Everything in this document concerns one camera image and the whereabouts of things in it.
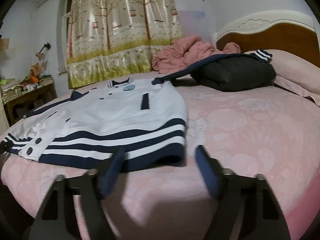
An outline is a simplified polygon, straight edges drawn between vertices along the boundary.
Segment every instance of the pink pillow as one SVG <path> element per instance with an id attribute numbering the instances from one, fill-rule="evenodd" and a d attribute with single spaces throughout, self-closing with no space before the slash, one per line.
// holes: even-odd
<path id="1" fill-rule="evenodd" d="M 275 84 L 302 97 L 311 97 L 320 106 L 320 68 L 287 51 L 266 51 L 273 55 L 270 63 L 277 74 Z"/>

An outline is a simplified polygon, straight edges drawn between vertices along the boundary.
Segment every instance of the black down jacket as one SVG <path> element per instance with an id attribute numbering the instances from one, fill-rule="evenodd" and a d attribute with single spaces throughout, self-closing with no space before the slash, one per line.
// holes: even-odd
<path id="1" fill-rule="evenodd" d="M 250 57 L 223 58 L 198 68 L 190 74 L 202 85 L 223 92 L 265 86 L 276 77 L 271 64 Z"/>

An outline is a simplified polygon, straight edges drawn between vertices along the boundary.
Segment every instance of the curtain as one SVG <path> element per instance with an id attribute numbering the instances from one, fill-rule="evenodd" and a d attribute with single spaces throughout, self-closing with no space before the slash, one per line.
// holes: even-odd
<path id="1" fill-rule="evenodd" d="M 182 37 L 174 0 L 73 0 L 69 88 L 152 70 L 152 55 Z"/>

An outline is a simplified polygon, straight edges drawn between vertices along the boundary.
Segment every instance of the headboard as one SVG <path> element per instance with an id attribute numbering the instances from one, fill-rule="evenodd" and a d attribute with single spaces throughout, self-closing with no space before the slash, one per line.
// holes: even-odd
<path id="1" fill-rule="evenodd" d="M 310 16 L 287 10 L 247 15 L 225 26 L 217 34 L 217 48 L 237 43 L 242 52 L 279 49 L 295 54 L 320 68 L 320 51 Z"/>

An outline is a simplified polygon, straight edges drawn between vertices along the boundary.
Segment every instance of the white headboard frame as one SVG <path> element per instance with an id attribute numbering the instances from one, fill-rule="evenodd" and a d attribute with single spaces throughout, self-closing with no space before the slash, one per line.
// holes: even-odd
<path id="1" fill-rule="evenodd" d="M 229 23 L 216 33 L 216 41 L 228 33 L 259 33 L 279 23 L 296 24 L 316 32 L 311 16 L 296 11 L 272 10 L 249 14 Z"/>

